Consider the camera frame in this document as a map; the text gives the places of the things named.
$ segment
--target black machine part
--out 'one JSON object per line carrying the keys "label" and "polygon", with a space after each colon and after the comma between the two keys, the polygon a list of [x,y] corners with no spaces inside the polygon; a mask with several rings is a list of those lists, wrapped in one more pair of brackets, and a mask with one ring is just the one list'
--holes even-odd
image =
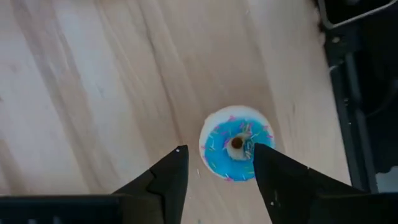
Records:
{"label": "black machine part", "polygon": [[188,147],[179,146],[111,195],[0,197],[0,224],[181,222]]}
{"label": "black machine part", "polygon": [[273,224],[398,221],[398,194],[360,191],[265,145],[255,146],[254,171]]}

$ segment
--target brown center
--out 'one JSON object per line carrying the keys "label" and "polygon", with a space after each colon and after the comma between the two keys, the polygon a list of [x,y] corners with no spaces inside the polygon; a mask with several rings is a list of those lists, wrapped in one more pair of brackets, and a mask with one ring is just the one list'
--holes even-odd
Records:
{"label": "brown center", "polygon": [[234,147],[235,149],[240,149],[242,148],[243,145],[243,140],[241,137],[235,137],[234,139],[232,139],[231,142],[232,147]]}

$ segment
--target light wooden surface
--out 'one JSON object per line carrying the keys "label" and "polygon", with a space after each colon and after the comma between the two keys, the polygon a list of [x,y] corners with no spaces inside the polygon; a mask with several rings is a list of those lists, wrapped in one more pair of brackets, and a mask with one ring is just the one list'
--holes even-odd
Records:
{"label": "light wooden surface", "polygon": [[317,35],[309,0],[0,1],[0,194],[110,193],[188,144],[183,223],[269,223],[255,181],[199,158],[228,105],[349,183]]}

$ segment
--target wooden table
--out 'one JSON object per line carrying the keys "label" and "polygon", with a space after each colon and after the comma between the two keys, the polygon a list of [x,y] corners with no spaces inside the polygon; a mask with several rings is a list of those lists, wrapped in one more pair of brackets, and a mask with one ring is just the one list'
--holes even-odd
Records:
{"label": "wooden table", "polygon": [[0,193],[110,193],[190,146],[182,223],[269,223],[203,165],[208,114],[264,113],[277,148],[349,183],[309,0],[3,0]]}

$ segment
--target blue frosting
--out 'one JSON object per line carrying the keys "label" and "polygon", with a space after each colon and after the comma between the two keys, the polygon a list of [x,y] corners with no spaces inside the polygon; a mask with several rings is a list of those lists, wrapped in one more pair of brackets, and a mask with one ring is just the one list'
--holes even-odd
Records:
{"label": "blue frosting", "polygon": [[[237,161],[233,160],[224,148],[225,142],[228,142],[229,139],[247,131],[248,124],[251,126],[252,142],[274,147],[273,137],[270,136],[267,128],[264,128],[256,120],[244,118],[234,118],[233,120],[221,123],[206,140],[205,158],[208,166],[215,173],[228,180],[246,181],[254,177],[254,153],[249,160]],[[252,142],[246,141],[244,149],[250,147],[246,144],[252,144]]]}

